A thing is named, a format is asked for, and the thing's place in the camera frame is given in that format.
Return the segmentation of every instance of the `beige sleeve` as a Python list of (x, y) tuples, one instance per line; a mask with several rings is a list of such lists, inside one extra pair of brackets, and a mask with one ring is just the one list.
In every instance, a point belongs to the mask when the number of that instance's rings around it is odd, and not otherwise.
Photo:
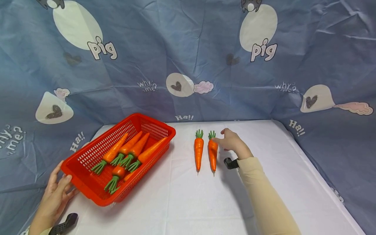
[(248, 191), (262, 235), (300, 235), (298, 225), (266, 177), (257, 158), (238, 160), (239, 174)]
[(52, 229), (52, 228), (46, 229), (45, 231), (43, 231), (43, 232), (41, 233), (41, 235), (48, 235), (48, 234), (50, 233), (51, 229)]

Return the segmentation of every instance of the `plastic basket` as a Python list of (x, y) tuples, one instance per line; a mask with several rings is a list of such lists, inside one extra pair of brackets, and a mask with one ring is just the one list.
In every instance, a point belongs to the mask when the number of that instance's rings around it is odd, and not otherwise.
[[(110, 195), (104, 191), (104, 188), (112, 179), (111, 171), (114, 169), (114, 166), (107, 164), (100, 175), (93, 173), (91, 168), (102, 160), (102, 156), (125, 133), (128, 132), (126, 140), (128, 141), (141, 130), (143, 133), (150, 133), (144, 149), (147, 149), (164, 137), (168, 138), (165, 144), (160, 146), (126, 182), (119, 180), (118, 186), (120, 188), (113, 195)], [(168, 150), (170, 141), (175, 136), (175, 133), (175, 129), (165, 123), (142, 114), (132, 114), (66, 159), (61, 169), (66, 175), (72, 175), (71, 182), (74, 186), (95, 204), (108, 206), (113, 202), (121, 202)]]

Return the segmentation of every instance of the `hand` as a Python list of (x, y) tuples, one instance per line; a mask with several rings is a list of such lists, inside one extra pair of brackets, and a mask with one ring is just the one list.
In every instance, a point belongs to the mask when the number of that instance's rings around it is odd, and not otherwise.
[(41, 203), (30, 225), (29, 235), (39, 235), (46, 229), (53, 227), (63, 213), (68, 201), (78, 193), (72, 188), (71, 175), (63, 176), (57, 183), (58, 172), (63, 161), (51, 172), (50, 179), (44, 191)]
[(221, 134), (224, 135), (224, 139), (212, 138), (212, 140), (224, 148), (225, 151), (233, 150), (239, 160), (253, 157), (251, 150), (243, 140), (240, 139), (238, 134), (228, 128), (223, 129)]

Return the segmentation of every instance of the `white table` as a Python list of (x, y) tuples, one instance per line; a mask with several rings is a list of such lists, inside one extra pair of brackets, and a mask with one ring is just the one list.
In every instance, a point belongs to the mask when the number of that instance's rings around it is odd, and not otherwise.
[[(69, 204), (79, 215), (70, 235), (254, 235), (252, 208), (237, 170), (227, 170), (220, 151), (215, 177), (206, 146), (208, 132), (228, 127), (249, 145), (304, 235), (364, 234), (282, 124), (273, 120), (170, 123), (176, 129), (169, 151), (119, 204), (99, 207), (82, 194)], [(108, 130), (101, 128), (95, 137)], [(193, 142), (204, 130), (197, 176)]]

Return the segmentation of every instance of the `toy carrot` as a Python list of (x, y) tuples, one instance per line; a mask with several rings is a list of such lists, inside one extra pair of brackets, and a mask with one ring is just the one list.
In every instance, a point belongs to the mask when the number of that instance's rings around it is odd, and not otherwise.
[(215, 174), (215, 170), (217, 169), (217, 152), (218, 152), (218, 144), (212, 141), (212, 138), (215, 138), (215, 132), (213, 133), (210, 131), (209, 134), (209, 143), (208, 143), (208, 152), (209, 152), (209, 160), (210, 160), (210, 167), (213, 171), (213, 175)]
[(94, 171), (96, 174), (102, 173), (105, 165), (109, 164), (116, 157), (116, 154), (127, 137), (128, 133), (125, 133), (125, 135), (102, 157), (102, 161), (94, 166), (91, 171)]
[(133, 172), (127, 174), (127, 175), (124, 177), (124, 181), (129, 180), (129, 178), (133, 175), (133, 173), (135, 173), (135, 171), (133, 171)]
[(159, 140), (157, 143), (153, 144), (137, 158), (137, 161), (132, 163), (127, 169), (132, 173), (134, 172), (141, 164), (145, 163), (147, 159), (164, 143), (167, 137)]
[(196, 139), (194, 140), (194, 160), (196, 161), (196, 171), (197, 174), (199, 174), (199, 171), (201, 169), (201, 158), (202, 158), (202, 152), (204, 150), (204, 140), (202, 137), (204, 136), (204, 131), (198, 130), (196, 131)]
[[(127, 181), (127, 180), (129, 180), (129, 178), (133, 175), (133, 173), (135, 173), (135, 171), (133, 171), (133, 172), (131, 172), (131, 173), (129, 173), (129, 174), (127, 174), (125, 177), (124, 177), (124, 181)], [(114, 194), (114, 192), (116, 192), (116, 190), (118, 190), (120, 188), (120, 186), (119, 187), (117, 187), (116, 189), (114, 189), (114, 190), (112, 190), (112, 191), (110, 191), (110, 194)]]
[(123, 145), (119, 149), (119, 155), (111, 162), (111, 165), (116, 166), (119, 164), (124, 155), (128, 155), (130, 149), (137, 143), (137, 141), (141, 138), (142, 136), (142, 131), (138, 132), (137, 135), (135, 135), (132, 139), (130, 139), (125, 145)]
[(132, 162), (132, 160), (136, 157), (138, 157), (144, 148), (146, 141), (149, 137), (150, 133), (146, 133), (138, 142), (135, 144), (131, 150), (129, 151), (129, 154), (126, 158), (124, 158), (119, 165), (122, 167), (128, 168), (129, 164)]
[(106, 185), (105, 191), (108, 190), (111, 194), (113, 194), (116, 191), (114, 189), (116, 188), (117, 182), (119, 181), (119, 179), (124, 178), (124, 176), (125, 176), (124, 167), (116, 166), (112, 170), (112, 179)]

